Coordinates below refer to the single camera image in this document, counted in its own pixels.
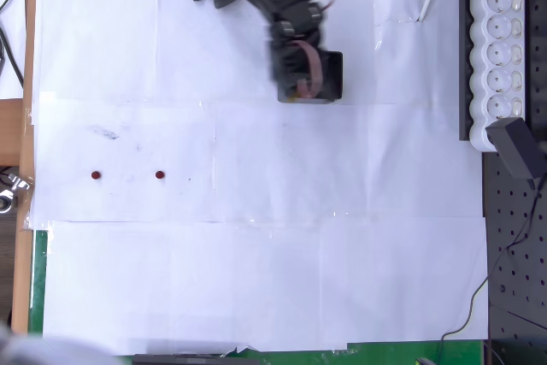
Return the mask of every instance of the green cutting mat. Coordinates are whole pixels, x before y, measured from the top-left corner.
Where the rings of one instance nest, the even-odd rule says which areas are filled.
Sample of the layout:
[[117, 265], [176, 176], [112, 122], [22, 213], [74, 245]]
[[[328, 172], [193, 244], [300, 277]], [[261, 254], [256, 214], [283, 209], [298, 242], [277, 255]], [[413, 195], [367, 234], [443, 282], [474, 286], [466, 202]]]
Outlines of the green cutting mat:
[[[30, 333], [42, 333], [47, 264], [47, 232], [35, 232], [32, 307], [28, 316]], [[414, 365], [415, 359], [437, 358], [438, 341], [386, 344], [350, 344], [348, 350], [317, 352], [256, 352], [245, 350], [239, 356], [259, 359], [261, 365]], [[481, 341], [444, 343], [442, 365], [482, 365]]]

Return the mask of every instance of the power socket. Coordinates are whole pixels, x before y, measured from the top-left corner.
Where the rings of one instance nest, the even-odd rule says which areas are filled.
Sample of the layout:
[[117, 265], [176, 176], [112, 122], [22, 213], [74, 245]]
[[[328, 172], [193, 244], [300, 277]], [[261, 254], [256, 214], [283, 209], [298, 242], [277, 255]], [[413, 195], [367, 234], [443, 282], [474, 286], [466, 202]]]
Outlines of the power socket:
[[479, 151], [496, 151], [486, 128], [502, 118], [526, 118], [525, 0], [469, 0], [469, 7], [474, 18], [469, 139]]

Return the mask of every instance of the white paper sheet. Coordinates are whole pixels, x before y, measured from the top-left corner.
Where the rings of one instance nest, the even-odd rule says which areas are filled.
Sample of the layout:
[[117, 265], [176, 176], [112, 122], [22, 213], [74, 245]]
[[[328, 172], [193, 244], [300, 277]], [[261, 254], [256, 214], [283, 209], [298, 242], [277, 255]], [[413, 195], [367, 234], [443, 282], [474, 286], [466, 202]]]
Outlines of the white paper sheet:
[[[481, 218], [286, 228], [56, 223], [44, 335], [117, 355], [439, 339], [485, 277]], [[487, 334], [485, 289], [473, 312], [456, 339]]]
[[[35, 62], [45, 334], [125, 354], [312, 350], [438, 339], [465, 319], [485, 227], [480, 154], [457, 141], [455, 0], [422, 24], [397, 23], [422, 0], [337, 0], [324, 37], [344, 98], [328, 106], [277, 103], [241, 0], [90, 0], [97, 16], [62, 2]], [[153, 291], [127, 303], [141, 278]], [[486, 337], [485, 301], [457, 338]]]
[[[485, 223], [477, 218], [379, 218], [321, 232], [324, 339], [438, 340], [466, 320], [486, 277]], [[454, 339], [488, 334], [488, 291]]]
[[[10, 0], [0, 12], [0, 27], [13, 51], [15, 62], [22, 74], [25, 70], [25, 0]], [[5, 62], [0, 73], [0, 99], [22, 98], [23, 88], [11, 67], [8, 56], [4, 52]]]

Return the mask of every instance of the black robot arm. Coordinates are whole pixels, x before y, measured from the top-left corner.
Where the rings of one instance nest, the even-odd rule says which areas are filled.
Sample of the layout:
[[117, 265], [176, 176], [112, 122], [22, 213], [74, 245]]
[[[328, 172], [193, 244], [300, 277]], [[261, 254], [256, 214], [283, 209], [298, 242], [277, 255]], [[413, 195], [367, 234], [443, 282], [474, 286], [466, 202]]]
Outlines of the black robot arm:
[[[214, 0], [220, 9], [234, 0]], [[329, 103], [342, 97], [342, 53], [320, 47], [321, 6], [313, 0], [248, 0], [270, 25], [270, 53], [278, 99]]]

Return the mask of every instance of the pegboard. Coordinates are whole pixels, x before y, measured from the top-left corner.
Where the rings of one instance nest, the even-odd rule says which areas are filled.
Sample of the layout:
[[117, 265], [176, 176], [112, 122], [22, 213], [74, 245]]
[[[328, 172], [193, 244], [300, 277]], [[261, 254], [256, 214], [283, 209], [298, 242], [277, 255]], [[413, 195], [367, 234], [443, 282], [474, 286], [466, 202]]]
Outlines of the pegboard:
[[[547, 0], [526, 0], [526, 8], [526, 121], [537, 141], [547, 141]], [[528, 217], [535, 191], [513, 179], [496, 153], [484, 155], [483, 173], [491, 269]], [[489, 297], [490, 335], [505, 363], [547, 363], [547, 188], [539, 194], [527, 240], [495, 267]], [[523, 362], [524, 355], [531, 362]]]

